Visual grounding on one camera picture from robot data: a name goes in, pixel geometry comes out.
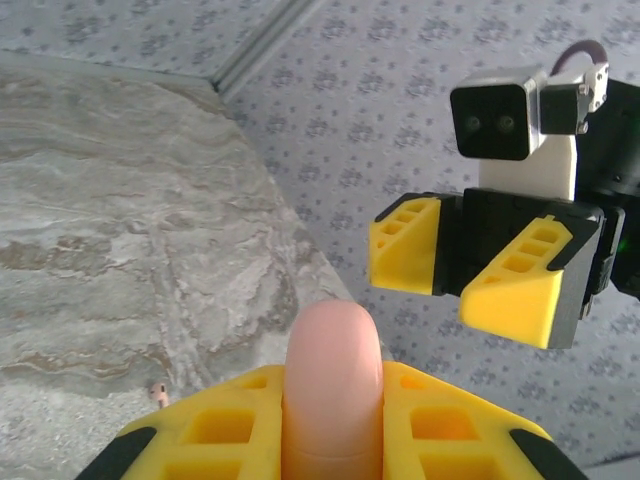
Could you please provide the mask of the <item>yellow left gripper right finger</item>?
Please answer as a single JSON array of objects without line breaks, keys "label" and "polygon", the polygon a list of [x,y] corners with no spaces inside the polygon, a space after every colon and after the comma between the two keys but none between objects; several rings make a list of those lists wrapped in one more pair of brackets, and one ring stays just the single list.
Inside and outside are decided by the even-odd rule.
[{"label": "yellow left gripper right finger", "polygon": [[586,475],[532,421],[400,362],[384,363],[385,479]]}]

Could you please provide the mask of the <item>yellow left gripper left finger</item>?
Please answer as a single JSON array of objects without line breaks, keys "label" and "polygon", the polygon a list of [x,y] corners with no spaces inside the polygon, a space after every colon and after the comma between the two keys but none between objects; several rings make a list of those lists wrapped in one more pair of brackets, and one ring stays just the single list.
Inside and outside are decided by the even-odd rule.
[{"label": "yellow left gripper left finger", "polygon": [[124,427],[80,479],[278,479],[283,368],[265,366]]}]

